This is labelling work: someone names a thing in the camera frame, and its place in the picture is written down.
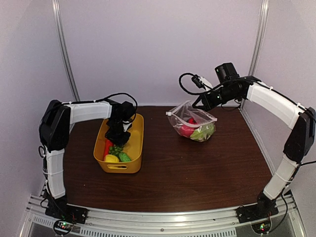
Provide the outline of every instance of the green toy vegetable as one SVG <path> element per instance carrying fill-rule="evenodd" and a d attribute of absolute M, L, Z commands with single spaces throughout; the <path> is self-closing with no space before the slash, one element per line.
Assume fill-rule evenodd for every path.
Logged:
<path fill-rule="evenodd" d="M 129 162 L 129 161 L 131 161 L 131 159 L 128 157 L 128 155 L 126 153 L 124 153 L 124 152 L 121 152 L 119 154 L 119 159 L 122 162 Z"/>
<path fill-rule="evenodd" d="M 192 140 L 203 142 L 210 138 L 210 136 L 215 132 L 215 125 L 213 123 L 203 125 L 196 129 L 190 136 Z"/>
<path fill-rule="evenodd" d="M 123 146 L 114 145 L 109 148 L 109 154 L 119 157 L 119 154 L 123 151 Z"/>

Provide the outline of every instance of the camera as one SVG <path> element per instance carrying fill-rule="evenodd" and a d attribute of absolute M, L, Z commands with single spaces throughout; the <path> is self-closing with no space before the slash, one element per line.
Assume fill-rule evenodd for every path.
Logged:
<path fill-rule="evenodd" d="M 239 78 L 239 74 L 232 63 L 224 63 L 216 67 L 215 72 L 220 83 Z"/>

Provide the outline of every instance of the white wall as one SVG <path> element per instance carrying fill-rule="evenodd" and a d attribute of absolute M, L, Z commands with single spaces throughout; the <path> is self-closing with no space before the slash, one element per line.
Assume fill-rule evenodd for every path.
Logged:
<path fill-rule="evenodd" d="M 38 125 L 51 99 L 72 100 L 50 0 L 0 1 L 0 236 L 16 236 L 43 185 Z"/>
<path fill-rule="evenodd" d="M 314 0 L 270 1 L 263 48 L 255 74 L 304 106 L 316 108 L 316 4 Z M 290 133 L 251 103 L 245 109 L 277 168 Z M 304 161 L 316 159 L 316 145 Z M 316 165 L 303 166 L 291 185 L 308 236 L 315 236 Z"/>
<path fill-rule="evenodd" d="M 230 61 L 248 73 L 261 1 L 67 0 L 60 7 L 81 99 L 125 91 L 142 105 L 175 105 L 195 98 L 179 87 L 182 73 L 218 84 L 214 68 Z"/>

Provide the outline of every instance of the robotic arm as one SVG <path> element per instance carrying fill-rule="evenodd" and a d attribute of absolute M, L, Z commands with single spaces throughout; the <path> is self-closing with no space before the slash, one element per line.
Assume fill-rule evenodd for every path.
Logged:
<path fill-rule="evenodd" d="M 192 77 L 192 81 L 199 88 L 207 88 L 206 92 L 199 94 L 193 107 L 209 111 L 230 100 L 241 101 L 243 98 L 270 111 L 292 130 L 284 145 L 281 164 L 270 182 L 258 195 L 257 204 L 240 207 L 237 210 L 240 223 L 266 218 L 269 213 L 277 214 L 276 199 L 293 180 L 302 159 L 314 142 L 315 110 L 311 107 L 307 109 L 299 103 L 296 104 L 253 76 L 239 77 L 232 63 L 218 66 L 215 71 L 220 84 L 213 88 L 204 83 L 204 78 L 197 75 Z"/>
<path fill-rule="evenodd" d="M 108 98 L 98 101 L 61 103 L 53 100 L 49 103 L 39 126 L 39 136 L 44 150 L 43 172 L 46 177 L 44 198 L 48 199 L 46 215 L 84 224 L 85 208 L 67 205 L 63 181 L 63 156 L 69 140 L 70 126 L 76 122 L 92 119 L 109 119 L 106 138 L 116 145 L 124 145 L 130 133 L 136 109 L 129 102 L 122 104 Z"/>

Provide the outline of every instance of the white cable tie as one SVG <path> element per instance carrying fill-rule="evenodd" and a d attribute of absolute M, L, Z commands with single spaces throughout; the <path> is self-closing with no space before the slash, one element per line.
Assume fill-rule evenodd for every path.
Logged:
<path fill-rule="evenodd" d="M 64 172 L 64 170 L 61 170 L 61 171 L 58 171 L 58 172 L 56 172 L 56 173 L 52 173 L 52 174 L 49 174 L 49 173 L 48 173 L 48 175 L 53 176 L 53 175 L 55 175 L 55 174 L 60 174 L 60 173 L 62 173 L 62 172 Z"/>
<path fill-rule="evenodd" d="M 284 182 L 286 183 L 292 183 L 292 181 L 289 181 L 289 180 L 285 180 L 283 179 L 278 173 L 275 173 L 277 175 L 277 177 L 279 177 L 281 180 L 283 180 Z"/>

